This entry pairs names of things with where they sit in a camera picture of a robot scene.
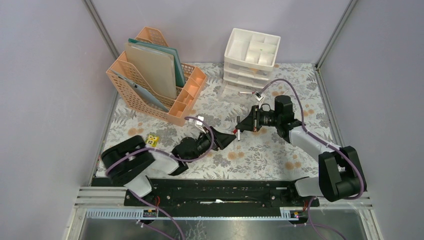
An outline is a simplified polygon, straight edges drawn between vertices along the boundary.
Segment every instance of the white plastic drawer unit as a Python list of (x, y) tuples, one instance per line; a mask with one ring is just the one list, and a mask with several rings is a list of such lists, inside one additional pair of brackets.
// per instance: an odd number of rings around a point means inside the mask
[(244, 86), (248, 86), (252, 88), (257, 88), (257, 89), (262, 89), (268, 83), (263, 80), (258, 80), (258, 79), (246, 77), (246, 76), (240, 76), (240, 75), (230, 73), (227, 71), (224, 71), (223, 79), (224, 81), (228, 81), (231, 83), (240, 84), (240, 85), (244, 85)]
[(226, 45), (224, 61), (272, 72), (281, 37), (234, 28)]
[(240, 66), (234, 63), (225, 62), (224, 71), (237, 74), (244, 77), (259, 79), (263, 81), (269, 81), (271, 79), (272, 71), (264, 71), (253, 69), (250, 67)]

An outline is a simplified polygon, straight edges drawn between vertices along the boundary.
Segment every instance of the floral tablecloth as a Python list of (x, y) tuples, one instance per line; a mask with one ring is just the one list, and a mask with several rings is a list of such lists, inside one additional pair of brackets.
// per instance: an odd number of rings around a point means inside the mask
[[(203, 116), (205, 122), (218, 131), (231, 133), (236, 125), (236, 116), (240, 115), (241, 119), (246, 117), (251, 105), (218, 98), (223, 84), (223, 63), (191, 64), (198, 66), (208, 76), (191, 115)], [(289, 80), (295, 87), (303, 105), (307, 127), (325, 140), (332, 141), (329, 120), (312, 64), (276, 64), (273, 74), (275, 78)], [(274, 96), (291, 96), (295, 117), (300, 119), (299, 107), (289, 86), (277, 82), (264, 93), (268, 96), (264, 103), (270, 104), (272, 108)], [(197, 138), (199, 130), (192, 123), (186, 122), (183, 127), (179, 127), (135, 112), (119, 98), (105, 140), (105, 149), (134, 135), (146, 139), (149, 134), (160, 137), (157, 148), (170, 152), (182, 138)], [(273, 127), (262, 127), (259, 132), (245, 131), (240, 141), (234, 140), (224, 150), (211, 151), (207, 157), (189, 163), (188, 166), (189, 169), (179, 176), (169, 176), (153, 169), (148, 170), (147, 175), (151, 178), (235, 180), (295, 180), (318, 175), (318, 163), (303, 150), (286, 143)], [(96, 177), (105, 177), (105, 172), (105, 166), (100, 161)]]

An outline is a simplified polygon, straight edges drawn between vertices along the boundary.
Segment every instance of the metal frame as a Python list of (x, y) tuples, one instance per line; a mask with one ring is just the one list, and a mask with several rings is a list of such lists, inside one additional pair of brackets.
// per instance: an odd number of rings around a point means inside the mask
[[(99, 14), (97, 13), (97, 10), (91, 0), (83, 0), (84, 4), (87, 7), (88, 12), (92, 16), (92, 19), (94, 23), (96, 24), (100, 34), (102, 35), (107, 47), (109, 48), (111, 54), (118, 58), (119, 52), (117, 48), (115, 47), (108, 31), (106, 30), (106, 27), (104, 26)], [(330, 121), (330, 129), (331, 133), (334, 136), (334, 142), (338, 145), (344, 146), (344, 141), (342, 138), (342, 135), (340, 133), (340, 128), (337, 123), (337, 119), (335, 115), (333, 114), (333, 107), (331, 105), (330, 99), (327, 94), (327, 89), (325, 86), (325, 83), (322, 79), (321, 73), (320, 73), (320, 67), (323, 65), (329, 51), (331, 50), (332, 46), (334, 45), (336, 38), (340, 34), (343, 26), (346, 23), (346, 20), (348, 19), (349, 15), (351, 14), (352, 10), (354, 9), (355, 5), (357, 4), (358, 0), (351, 0), (346, 8), (346, 10), (343, 13), (343, 16), (341, 17), (339, 23), (337, 24), (333, 34), (331, 35), (330, 40), (328, 41), (324, 51), (322, 52), (318, 62), (315, 65), (315, 76), (318, 83), (319, 90), (321, 92), (322, 100), (324, 102), (325, 111), (328, 115), (329, 121)], [(116, 92), (113, 100), (113, 105), (111, 106), (110, 112), (109, 112), (109, 121), (107, 125), (105, 126), (105, 130), (102, 135), (102, 142), (98, 149), (98, 154), (101, 153), (101, 150), (104, 147), (105, 139), (108, 134), (108, 128), (112, 122), (113, 116), (114, 116), (114, 109), (118, 102), (118, 92)], [(92, 174), (90, 175), (90, 178), (92, 178), (96, 172), (97, 169), (97, 160), (95, 161), (95, 164), (92, 169)], [(126, 197), (126, 187), (91, 187), (91, 186), (85, 186), (81, 187), (77, 199), (75, 201), (75, 206), (72, 211), (72, 216), (70, 218), (70, 225), (67, 228), (67, 231), (65, 232), (64, 238), (65, 240), (79, 240), (80, 235), (83, 232), (84, 229), (84, 223), (85, 219), (87, 217), (87, 212), (93, 209), (114, 209), (114, 210), (131, 210), (131, 209), (150, 209), (150, 207), (147, 206), (141, 206), (141, 207), (127, 207), (124, 206), (124, 200)], [(375, 240), (383, 240), (382, 234), (380, 231), (380, 227), (376, 221), (375, 213), (373, 209), (373, 205), (371, 202), (371, 199), (369, 198), (369, 195), (367, 192), (364, 192), (362, 197), (357, 200), (339, 200), (336, 202), (328, 202), (325, 198), (319, 197), (320, 206), (314, 207), (314, 209), (322, 209), (322, 210), (328, 210), (328, 209), (335, 209), (335, 210), (351, 210), (356, 209), (358, 213), (360, 214), (366, 236), (369, 239), (375, 239)], [(290, 210), (301, 210), (299, 207), (281, 207), (280, 208), (281, 213), (283, 214), (284, 211), (290, 211)], [(276, 220), (275, 218), (267, 219), (267, 218), (211, 218), (214, 220)]]

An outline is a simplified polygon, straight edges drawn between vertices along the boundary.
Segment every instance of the floral pattern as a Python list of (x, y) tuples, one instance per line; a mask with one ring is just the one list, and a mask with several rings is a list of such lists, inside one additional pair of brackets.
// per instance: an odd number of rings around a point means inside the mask
[[(223, 133), (231, 133), (236, 125), (236, 116), (241, 119), (250, 111), (251, 103), (240, 104), (230, 97), (220, 95), (223, 85), (223, 63), (192, 63), (198, 66), (208, 80), (191, 111), (192, 116), (203, 116), (206, 123)], [(276, 64), (273, 77), (289, 80), (295, 87), (309, 130), (316, 132), (327, 141), (332, 141), (329, 119), (318, 89), (318, 84), (309, 63)], [(274, 97), (291, 96), (295, 117), (300, 119), (299, 106), (289, 86), (283, 83), (271, 85), (265, 92), (264, 104), (274, 108)], [(127, 108), (122, 99), (118, 100), (113, 121), (109, 128), (105, 147), (110, 148), (126, 139), (148, 134), (160, 137), (157, 148), (170, 152), (182, 138), (197, 138), (199, 130), (186, 122), (179, 127), (157, 118)], [(189, 169), (179, 176), (169, 176), (157, 170), (147, 170), (153, 178), (182, 179), (237, 179), (237, 180), (294, 180), (318, 175), (317, 162), (301, 150), (286, 143), (277, 135), (275, 128), (262, 127), (258, 132), (245, 131), (241, 140), (234, 140), (226, 149), (211, 151), (206, 157), (188, 164)], [(96, 177), (105, 176), (105, 167), (100, 161)]]

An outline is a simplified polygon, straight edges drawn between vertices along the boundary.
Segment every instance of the table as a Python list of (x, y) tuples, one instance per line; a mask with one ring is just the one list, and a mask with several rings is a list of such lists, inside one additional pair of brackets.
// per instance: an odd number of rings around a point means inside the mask
[[(210, 126), (223, 133), (235, 129), (236, 116), (246, 117), (251, 105), (218, 99), (222, 86), (223, 63), (190, 63), (198, 66), (208, 77), (204, 90), (191, 111), (192, 116), (203, 116)], [(295, 87), (309, 130), (327, 141), (332, 141), (329, 119), (318, 88), (313, 66), (310, 63), (276, 64), (273, 78), (284, 78)], [(274, 108), (274, 97), (289, 95), (293, 101), (295, 117), (300, 119), (299, 107), (289, 86), (275, 83), (265, 92), (264, 103)], [(105, 140), (105, 149), (126, 139), (148, 134), (160, 137), (157, 148), (170, 152), (184, 137), (197, 138), (199, 130), (193, 123), (179, 127), (157, 118), (129, 109), (119, 98), (112, 123)], [(233, 180), (295, 180), (318, 175), (318, 163), (303, 150), (286, 143), (273, 127), (262, 127), (259, 132), (241, 134), (241, 141), (233, 141), (226, 149), (211, 151), (207, 157), (188, 164), (189, 169), (178, 176), (149, 169), (151, 178), (177, 179), (233, 179)], [(105, 166), (98, 163), (96, 177), (105, 177)]]

